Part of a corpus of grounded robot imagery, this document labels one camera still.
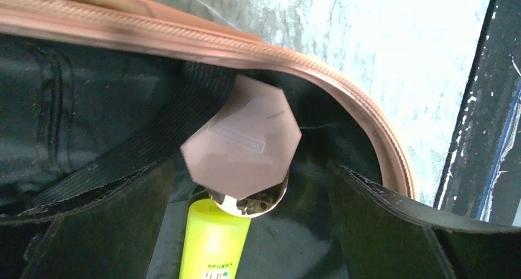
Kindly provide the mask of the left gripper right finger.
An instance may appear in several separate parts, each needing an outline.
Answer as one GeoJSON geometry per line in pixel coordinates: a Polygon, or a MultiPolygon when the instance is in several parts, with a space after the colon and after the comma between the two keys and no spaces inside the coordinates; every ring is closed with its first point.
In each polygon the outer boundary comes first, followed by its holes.
{"type": "Polygon", "coordinates": [[[437,210],[328,163],[350,278],[519,278],[520,229],[437,210]]]}

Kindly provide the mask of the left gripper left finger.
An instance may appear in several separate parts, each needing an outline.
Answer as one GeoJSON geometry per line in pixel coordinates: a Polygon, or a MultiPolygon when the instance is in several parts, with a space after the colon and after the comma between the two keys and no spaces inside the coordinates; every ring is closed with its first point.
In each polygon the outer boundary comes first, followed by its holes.
{"type": "Polygon", "coordinates": [[[1,216],[1,277],[145,278],[174,173],[168,159],[69,200],[1,216]]]}

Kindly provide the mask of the green yellow bottle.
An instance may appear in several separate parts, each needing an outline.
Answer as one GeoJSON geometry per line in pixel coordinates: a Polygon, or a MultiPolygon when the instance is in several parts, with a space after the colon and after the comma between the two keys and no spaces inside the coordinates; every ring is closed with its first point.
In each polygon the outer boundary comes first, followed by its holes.
{"type": "Polygon", "coordinates": [[[235,278],[250,223],[250,218],[228,214],[211,199],[191,204],[179,278],[235,278]]]}

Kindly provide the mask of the pink hard-shell suitcase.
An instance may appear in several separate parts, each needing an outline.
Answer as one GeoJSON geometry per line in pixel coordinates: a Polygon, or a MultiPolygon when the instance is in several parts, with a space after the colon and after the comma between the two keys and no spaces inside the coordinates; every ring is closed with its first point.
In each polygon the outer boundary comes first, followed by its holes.
{"type": "Polygon", "coordinates": [[[289,197],[246,241],[240,278],[345,278],[325,188],[339,160],[417,199],[412,167],[368,94],[330,66],[150,0],[1,0],[1,216],[174,162],[245,74],[281,87],[304,131],[289,197]]]}

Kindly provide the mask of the pink hexagonal lid jar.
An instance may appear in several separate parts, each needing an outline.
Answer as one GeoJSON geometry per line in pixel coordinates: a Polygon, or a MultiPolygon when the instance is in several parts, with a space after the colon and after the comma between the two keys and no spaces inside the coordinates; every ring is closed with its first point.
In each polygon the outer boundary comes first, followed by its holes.
{"type": "Polygon", "coordinates": [[[282,89],[239,75],[225,105],[181,153],[195,183],[243,199],[283,182],[300,139],[282,89]]]}

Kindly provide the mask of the gold lid glass jar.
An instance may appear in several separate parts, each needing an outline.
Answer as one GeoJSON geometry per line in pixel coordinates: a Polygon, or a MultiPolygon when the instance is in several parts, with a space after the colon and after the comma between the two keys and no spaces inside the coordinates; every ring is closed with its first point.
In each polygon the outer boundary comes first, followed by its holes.
{"type": "Polygon", "coordinates": [[[240,200],[211,189],[206,189],[206,192],[226,213],[239,218],[256,218],[273,210],[280,203],[287,191],[288,181],[289,173],[286,173],[281,183],[240,200]]]}

